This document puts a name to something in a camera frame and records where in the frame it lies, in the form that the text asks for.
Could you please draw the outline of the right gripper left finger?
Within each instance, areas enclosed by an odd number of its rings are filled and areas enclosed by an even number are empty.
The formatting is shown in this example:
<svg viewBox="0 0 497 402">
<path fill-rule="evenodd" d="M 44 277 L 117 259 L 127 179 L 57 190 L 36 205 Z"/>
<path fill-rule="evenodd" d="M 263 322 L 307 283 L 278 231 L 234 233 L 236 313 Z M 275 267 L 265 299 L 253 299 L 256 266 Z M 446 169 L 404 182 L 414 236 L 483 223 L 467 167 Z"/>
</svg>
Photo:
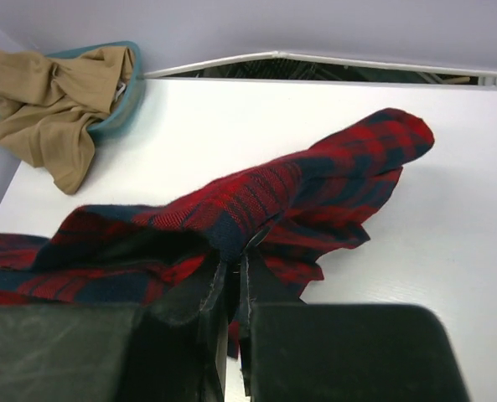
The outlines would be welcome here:
<svg viewBox="0 0 497 402">
<path fill-rule="evenodd" d="M 210 252 L 196 271 L 149 307 L 146 401 L 223 401 L 227 265 Z"/>
</svg>

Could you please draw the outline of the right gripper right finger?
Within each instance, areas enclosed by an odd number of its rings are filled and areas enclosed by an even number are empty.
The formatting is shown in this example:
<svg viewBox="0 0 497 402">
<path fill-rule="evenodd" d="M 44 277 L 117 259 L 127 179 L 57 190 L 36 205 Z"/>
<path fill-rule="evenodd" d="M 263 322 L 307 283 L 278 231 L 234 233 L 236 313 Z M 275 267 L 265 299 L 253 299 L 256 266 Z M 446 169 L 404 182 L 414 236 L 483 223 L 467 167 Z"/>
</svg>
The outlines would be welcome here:
<svg viewBox="0 0 497 402">
<path fill-rule="evenodd" d="M 239 348 L 245 395 L 251 398 L 251 319 L 257 303 L 303 304 L 267 267 L 257 247 L 246 248 L 240 263 Z"/>
</svg>

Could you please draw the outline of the red plaid skirt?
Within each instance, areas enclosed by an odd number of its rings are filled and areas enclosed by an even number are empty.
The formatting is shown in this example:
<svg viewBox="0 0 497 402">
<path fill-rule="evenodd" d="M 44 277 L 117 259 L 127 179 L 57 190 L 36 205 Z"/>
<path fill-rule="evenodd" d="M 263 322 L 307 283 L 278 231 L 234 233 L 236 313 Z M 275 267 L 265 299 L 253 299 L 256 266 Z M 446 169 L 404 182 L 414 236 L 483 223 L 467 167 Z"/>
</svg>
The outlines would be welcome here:
<svg viewBox="0 0 497 402">
<path fill-rule="evenodd" d="M 50 237 L 0 233 L 0 307 L 145 306 L 251 247 L 301 294 L 323 279 L 321 256 L 369 240 L 365 221 L 434 143 L 422 118 L 386 108 L 165 205 L 82 205 Z"/>
</svg>

